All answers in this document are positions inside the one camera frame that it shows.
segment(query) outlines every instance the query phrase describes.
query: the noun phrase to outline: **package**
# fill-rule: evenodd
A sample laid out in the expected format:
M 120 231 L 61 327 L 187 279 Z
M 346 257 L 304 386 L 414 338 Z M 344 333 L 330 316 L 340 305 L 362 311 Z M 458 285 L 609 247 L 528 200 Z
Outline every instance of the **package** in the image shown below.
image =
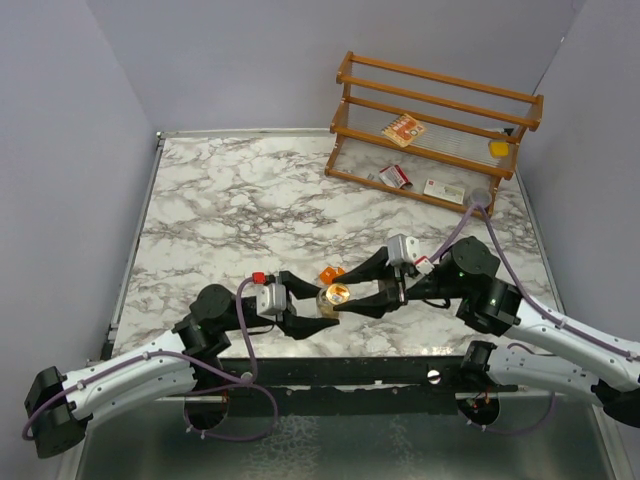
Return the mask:
M 432 178 L 427 179 L 427 183 L 424 186 L 424 194 L 460 205 L 464 202 L 464 188 L 439 182 Z
M 406 147 L 426 130 L 424 125 L 405 113 L 391 122 L 387 128 L 382 130 L 382 133 L 396 145 Z
M 390 187 L 402 188 L 411 187 L 413 184 L 409 181 L 409 177 L 402 171 L 400 165 L 391 165 L 383 168 L 378 174 L 380 180 Z

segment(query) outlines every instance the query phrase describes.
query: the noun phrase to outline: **gray wall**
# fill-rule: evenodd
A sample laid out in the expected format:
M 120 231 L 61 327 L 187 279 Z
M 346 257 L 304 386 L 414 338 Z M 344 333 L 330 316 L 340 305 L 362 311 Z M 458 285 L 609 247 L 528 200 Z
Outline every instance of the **gray wall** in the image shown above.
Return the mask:
M 20 440 L 24 396 L 99 352 L 155 142 L 84 2 L 1 13 L 0 477 L 40 480 L 58 459 Z
M 185 130 L 328 127 L 347 50 L 532 92 L 583 0 L 87 3 L 154 127 Z
M 640 2 L 589 0 L 540 84 L 520 168 L 567 311 L 640 340 Z M 622 428 L 640 478 L 640 431 Z

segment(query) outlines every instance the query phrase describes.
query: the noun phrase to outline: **yellow object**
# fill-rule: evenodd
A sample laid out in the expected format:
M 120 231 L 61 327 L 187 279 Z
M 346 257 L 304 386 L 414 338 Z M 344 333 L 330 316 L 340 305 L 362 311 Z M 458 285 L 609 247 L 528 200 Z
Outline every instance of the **yellow object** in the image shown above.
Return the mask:
M 349 287 L 341 283 L 334 283 L 324 287 L 316 297 L 316 305 L 320 316 L 325 318 L 340 318 L 340 312 L 333 310 L 334 305 L 340 305 L 349 300 Z
M 509 144 L 507 142 L 489 142 L 489 153 L 493 158 L 502 158 L 509 155 Z

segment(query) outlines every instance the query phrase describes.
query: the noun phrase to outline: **marble surface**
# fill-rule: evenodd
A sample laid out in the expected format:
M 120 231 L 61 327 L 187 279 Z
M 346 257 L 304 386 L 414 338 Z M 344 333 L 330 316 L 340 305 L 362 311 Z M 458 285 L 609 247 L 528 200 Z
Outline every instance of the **marble surface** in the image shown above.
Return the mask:
M 210 283 L 232 291 L 253 271 L 288 269 L 316 281 L 327 265 L 349 270 L 397 233 L 435 252 L 461 215 L 353 182 L 325 177 L 334 136 L 283 135 L 166 140 L 131 272 L 114 354 L 158 336 L 188 313 Z M 427 176 L 468 188 L 485 177 L 410 155 L 347 140 L 336 167 L 366 176 L 398 163 L 421 191 Z M 524 199 L 515 180 L 500 186 L 493 223 L 529 291 L 555 305 Z M 490 244 L 471 219 L 462 235 Z M 498 276 L 507 279 L 501 266 Z M 375 291 L 373 285 L 356 294 Z M 314 300 L 297 302 L 315 315 Z M 341 324 L 304 341 L 279 331 L 253 337 L 259 356 L 375 356 L 462 354 L 485 338 L 449 311 L 421 302 L 375 320 L 344 314 Z M 226 356 L 245 356 L 238 333 Z M 498 344 L 507 339 L 493 339 Z

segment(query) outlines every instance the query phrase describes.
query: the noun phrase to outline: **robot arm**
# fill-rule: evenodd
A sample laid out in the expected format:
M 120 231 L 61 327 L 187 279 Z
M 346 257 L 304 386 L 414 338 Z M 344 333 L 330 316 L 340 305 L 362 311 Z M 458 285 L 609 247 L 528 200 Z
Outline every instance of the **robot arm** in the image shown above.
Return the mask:
M 296 314 L 292 295 L 312 298 L 320 288 L 290 272 L 257 274 L 254 282 L 263 284 L 258 297 L 240 301 L 246 328 L 277 326 L 285 335 L 301 340 L 339 323 L 333 318 Z M 191 304 L 190 313 L 153 341 L 65 375 L 56 367 L 41 371 L 24 402 L 29 422 L 23 437 L 33 439 L 38 456 L 47 458 L 78 444 L 87 431 L 108 419 L 157 398 L 215 388 L 225 381 L 249 383 L 222 371 L 217 359 L 230 346 L 226 332 L 242 329 L 236 305 L 236 297 L 225 287 L 209 285 Z M 197 362 L 217 368 L 220 377 Z
M 504 335 L 555 354 L 532 355 L 472 342 L 468 368 L 482 371 L 499 385 L 529 385 L 577 396 L 603 406 L 622 423 L 640 427 L 640 344 L 607 335 L 525 297 L 495 277 L 499 265 L 500 260 L 474 237 L 453 244 L 433 265 L 417 239 L 396 235 L 371 259 L 335 279 L 347 284 L 376 279 L 379 293 L 336 310 L 380 318 L 411 300 L 448 308 L 451 299 L 461 299 L 456 316 L 477 332 Z
M 372 258 L 335 279 L 378 280 L 379 292 L 334 309 L 381 318 L 409 301 L 449 308 L 452 299 L 460 299 L 456 316 L 472 329 L 524 341 L 556 356 L 471 342 L 455 368 L 456 378 L 462 380 L 456 391 L 529 385 L 603 406 L 612 418 L 640 427 L 640 362 L 635 353 L 640 344 L 568 318 L 495 278 L 500 260 L 473 237 L 456 242 L 438 260 L 433 265 L 421 253 L 417 239 L 393 237 Z M 244 381 L 221 369 L 217 356 L 230 345 L 227 331 L 241 329 L 247 334 L 247 328 L 277 326 L 285 335 L 302 340 L 339 323 L 296 314 L 292 295 L 313 298 L 320 288 L 290 272 L 256 274 L 253 280 L 263 285 L 257 297 L 242 298 L 241 289 L 236 297 L 221 285 L 207 286 L 173 329 L 132 352 L 66 375 L 55 367 L 40 372 L 25 401 L 29 421 L 23 437 L 35 440 L 38 456 L 46 458 L 79 443 L 87 430 L 156 398 L 223 385 L 230 388 L 225 380 L 250 383 L 251 379 Z M 420 377 L 423 386 L 427 379 Z

